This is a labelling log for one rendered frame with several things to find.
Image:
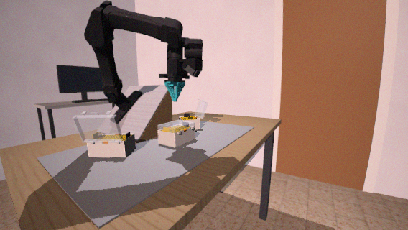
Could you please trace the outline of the grey bench mat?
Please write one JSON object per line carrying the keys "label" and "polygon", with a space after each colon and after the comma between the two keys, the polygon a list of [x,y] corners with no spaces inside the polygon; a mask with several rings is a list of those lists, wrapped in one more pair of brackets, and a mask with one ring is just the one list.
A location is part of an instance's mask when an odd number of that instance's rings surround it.
{"label": "grey bench mat", "polygon": [[37,159],[101,228],[253,128],[200,121],[195,139],[179,147],[159,144],[156,137],[135,144],[127,157],[89,157],[85,145]]}

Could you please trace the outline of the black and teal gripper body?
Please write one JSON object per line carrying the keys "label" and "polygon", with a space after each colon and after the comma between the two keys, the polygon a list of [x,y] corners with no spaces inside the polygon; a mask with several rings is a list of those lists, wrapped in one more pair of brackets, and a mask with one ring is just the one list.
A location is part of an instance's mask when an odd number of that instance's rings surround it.
{"label": "black and teal gripper body", "polygon": [[[169,60],[171,59],[179,59],[179,58],[169,58],[167,59],[167,74],[159,74],[160,78],[168,78],[168,80],[164,80],[165,82],[185,82],[185,80],[182,80],[183,78],[185,79],[190,79],[189,75],[180,75],[180,74],[174,74],[174,73],[169,73]],[[164,76],[168,75],[168,76]]]}

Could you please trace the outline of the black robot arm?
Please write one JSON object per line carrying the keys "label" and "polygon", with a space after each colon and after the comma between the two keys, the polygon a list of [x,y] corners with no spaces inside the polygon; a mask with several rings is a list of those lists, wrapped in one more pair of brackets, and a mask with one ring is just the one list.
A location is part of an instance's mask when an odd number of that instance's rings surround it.
{"label": "black robot arm", "polygon": [[[91,12],[84,36],[96,54],[103,79],[103,93],[110,104],[114,103],[119,107],[115,113],[118,122],[143,93],[133,91],[127,98],[121,92],[123,85],[121,79],[119,80],[113,56],[114,29],[136,32],[166,42],[167,59],[180,59],[169,60],[169,73],[198,77],[203,69],[203,41],[182,37],[183,26],[180,21],[127,11],[112,6],[111,1],[104,1]],[[186,59],[183,59],[183,48]]]}

